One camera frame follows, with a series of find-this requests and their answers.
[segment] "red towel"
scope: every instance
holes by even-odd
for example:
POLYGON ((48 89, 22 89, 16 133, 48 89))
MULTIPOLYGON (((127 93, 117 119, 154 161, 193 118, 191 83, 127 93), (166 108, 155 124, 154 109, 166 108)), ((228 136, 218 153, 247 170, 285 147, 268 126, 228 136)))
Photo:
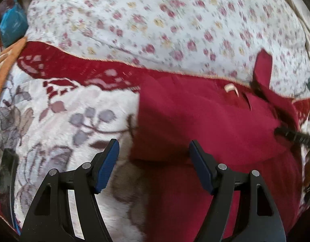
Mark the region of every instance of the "red towel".
MULTIPOLYGON (((287 124, 297 129, 290 99, 268 89, 272 57, 257 56, 253 90, 229 81, 168 74, 145 77, 141 85, 138 132, 131 159, 146 169, 150 197, 146 219, 147 242, 193 242, 212 200, 203 190, 188 157, 196 139, 205 152, 232 170, 263 176, 280 212, 285 232, 298 215, 302 168, 299 148, 274 129, 287 124)), ((235 192, 224 237, 232 234, 238 210, 235 192)))

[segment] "floral fabric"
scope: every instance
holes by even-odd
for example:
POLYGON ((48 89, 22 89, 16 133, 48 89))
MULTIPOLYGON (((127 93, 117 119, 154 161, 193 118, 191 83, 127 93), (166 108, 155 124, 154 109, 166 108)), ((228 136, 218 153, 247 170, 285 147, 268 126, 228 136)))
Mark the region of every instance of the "floral fabric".
POLYGON ((87 58, 250 82, 255 56, 273 55, 271 88, 305 90, 303 28, 285 0, 33 0, 29 40, 87 58))
MULTIPOLYGON (((128 156, 145 74, 167 76, 120 62, 78 58, 46 43, 27 43, 0 98, 0 164, 3 150, 14 149, 19 157, 14 210, 21 227, 51 168, 74 170, 116 138, 119 158, 107 188, 96 200, 114 242, 144 241, 147 182, 128 156)), ((234 79, 227 81, 237 86, 234 79)), ((310 99, 294 105, 300 124, 310 128, 310 99)), ((74 231, 83 238, 73 193, 70 210, 74 231)))

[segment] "blue gripper pad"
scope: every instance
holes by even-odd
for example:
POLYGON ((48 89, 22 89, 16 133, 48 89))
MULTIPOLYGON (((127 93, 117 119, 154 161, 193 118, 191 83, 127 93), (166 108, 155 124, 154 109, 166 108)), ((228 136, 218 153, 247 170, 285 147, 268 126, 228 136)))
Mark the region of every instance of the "blue gripper pad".
POLYGON ((119 156, 119 142, 116 139, 112 139, 103 153, 105 152, 107 152, 105 154, 106 157, 98 171, 98 179, 95 185, 95 190, 98 194, 101 192, 102 189, 106 188, 108 184, 113 167, 115 166, 117 158, 119 156))
POLYGON ((191 161, 194 165, 194 168, 200 179, 203 189, 208 191, 212 195, 214 191, 214 187, 212 184, 212 172, 206 165, 201 155, 201 151, 198 150, 198 148, 196 147, 193 141, 190 142, 188 150, 189 150, 189 155, 191 157, 191 161))

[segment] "white floral sheet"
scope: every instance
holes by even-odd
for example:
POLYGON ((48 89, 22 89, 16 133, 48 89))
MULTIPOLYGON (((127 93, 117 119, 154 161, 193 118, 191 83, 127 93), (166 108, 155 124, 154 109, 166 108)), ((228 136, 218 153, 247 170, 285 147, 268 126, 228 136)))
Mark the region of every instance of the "white floral sheet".
MULTIPOLYGON (((74 170, 116 138, 120 156, 107 188, 96 200, 113 241, 143 241, 144 179, 127 159, 139 95, 129 89, 102 91, 75 81, 58 86, 53 83, 61 79, 33 79, 30 74, 15 64, 0 103, 0 163, 4 148, 19 156, 14 210, 20 227, 51 168, 74 170), (46 84, 67 92, 50 100, 46 84)), ((74 230, 83 238, 74 193, 69 195, 74 230)))
POLYGON ((273 55, 271 87, 305 91, 303 28, 285 0, 33 0, 29 41, 77 56, 250 82, 261 48, 273 55))

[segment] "red cloth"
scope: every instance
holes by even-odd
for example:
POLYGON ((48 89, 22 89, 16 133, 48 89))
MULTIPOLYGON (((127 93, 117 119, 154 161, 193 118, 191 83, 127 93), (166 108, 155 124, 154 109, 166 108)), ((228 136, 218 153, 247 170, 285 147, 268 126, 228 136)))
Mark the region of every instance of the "red cloth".
MULTIPOLYGON (((273 132, 284 123, 297 129, 298 118, 290 99, 268 89, 271 68, 272 57, 260 52, 254 80, 266 100, 237 84, 239 97, 227 93, 223 86, 228 82, 221 80, 145 77, 131 159, 150 180, 147 242, 193 242, 203 223, 212 196, 188 157, 193 139, 232 170, 261 172, 285 232, 294 225, 302 188, 299 149, 273 132)), ((235 192, 225 237, 232 234, 238 202, 235 192)))
MULTIPOLYGON (((145 74, 157 79, 168 75, 168 72, 146 69, 142 68, 142 66, 135 67, 122 62, 78 58, 48 43, 34 41, 27 42, 25 48, 19 55, 17 63, 18 67, 32 78, 43 80, 43 86, 49 99, 57 95, 63 95, 67 91, 60 90, 57 92, 57 88, 54 85, 71 85, 71 90, 76 89, 77 85, 71 81, 76 81, 82 86, 93 84, 104 91, 130 89, 134 92, 139 92, 141 80, 145 74), (32 58, 26 59, 28 55, 40 55, 41 60, 33 61, 32 58), (32 68, 30 71, 26 69, 28 65, 32 68), (108 69, 114 69, 117 72, 117 76, 105 75, 104 71, 108 69)), ((217 86, 220 87, 230 83, 226 80, 215 81, 217 86)), ((250 92, 247 87, 241 88, 250 92)), ((301 121, 306 120, 310 115, 310 98, 295 101, 294 105, 298 111, 299 119, 301 121)))

